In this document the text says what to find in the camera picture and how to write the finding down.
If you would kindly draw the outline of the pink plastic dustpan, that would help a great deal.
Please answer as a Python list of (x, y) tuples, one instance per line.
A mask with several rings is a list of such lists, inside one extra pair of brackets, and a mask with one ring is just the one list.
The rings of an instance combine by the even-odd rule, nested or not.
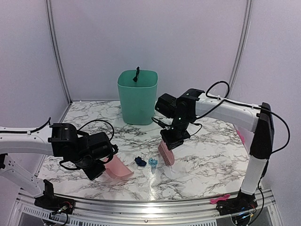
[(105, 164), (105, 168), (106, 174), (112, 179), (126, 179), (134, 174), (116, 155)]

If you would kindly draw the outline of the pink hand brush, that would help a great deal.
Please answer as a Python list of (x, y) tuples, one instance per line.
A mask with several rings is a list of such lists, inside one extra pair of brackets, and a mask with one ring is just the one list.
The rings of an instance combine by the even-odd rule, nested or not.
[(164, 160), (165, 165), (172, 166), (175, 162), (172, 150), (169, 150), (163, 140), (159, 143), (158, 150)]

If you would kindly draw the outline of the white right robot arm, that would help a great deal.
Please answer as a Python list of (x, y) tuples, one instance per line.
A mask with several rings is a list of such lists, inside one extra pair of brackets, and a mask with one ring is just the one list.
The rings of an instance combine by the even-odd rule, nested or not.
[(155, 110), (172, 119), (170, 124), (155, 121), (162, 128), (159, 151), (167, 164), (174, 163), (172, 150), (191, 138), (188, 125), (204, 117), (233, 124), (253, 134), (249, 147), (250, 159), (240, 187), (241, 194), (233, 200), (233, 207), (238, 211), (249, 206), (272, 154), (274, 125), (270, 105), (246, 104), (212, 96), (203, 90), (189, 89), (180, 97), (163, 94), (158, 98)]

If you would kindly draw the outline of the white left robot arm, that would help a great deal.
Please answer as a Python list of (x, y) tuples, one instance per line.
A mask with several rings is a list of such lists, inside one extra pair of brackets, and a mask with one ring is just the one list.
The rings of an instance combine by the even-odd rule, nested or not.
[(40, 198), (48, 209), (59, 206), (59, 198), (47, 191), (50, 182), (36, 178), (24, 168), (15, 165), (10, 153), (38, 153), (61, 158), (60, 166), (73, 164), (69, 171), (82, 170), (89, 180), (98, 178), (105, 165), (118, 153), (118, 146), (104, 132), (88, 134), (69, 123), (54, 123), (42, 128), (3, 129), (0, 132), (0, 152), (4, 162), (0, 174), (20, 186), (34, 198)]

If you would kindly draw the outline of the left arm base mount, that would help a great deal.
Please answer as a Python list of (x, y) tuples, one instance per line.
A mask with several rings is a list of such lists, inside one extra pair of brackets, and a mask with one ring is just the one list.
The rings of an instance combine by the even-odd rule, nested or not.
[(34, 205), (43, 209), (52, 210), (55, 214), (72, 214), (75, 201), (70, 198), (56, 196), (51, 182), (44, 179), (44, 189), (42, 196), (35, 198)]

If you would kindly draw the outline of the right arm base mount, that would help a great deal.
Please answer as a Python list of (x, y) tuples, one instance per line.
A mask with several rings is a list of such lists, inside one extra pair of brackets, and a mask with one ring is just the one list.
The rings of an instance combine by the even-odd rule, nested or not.
[(218, 201), (216, 210), (220, 216), (253, 210), (258, 207), (255, 194), (248, 195), (239, 190), (236, 198), (230, 198), (225, 201)]

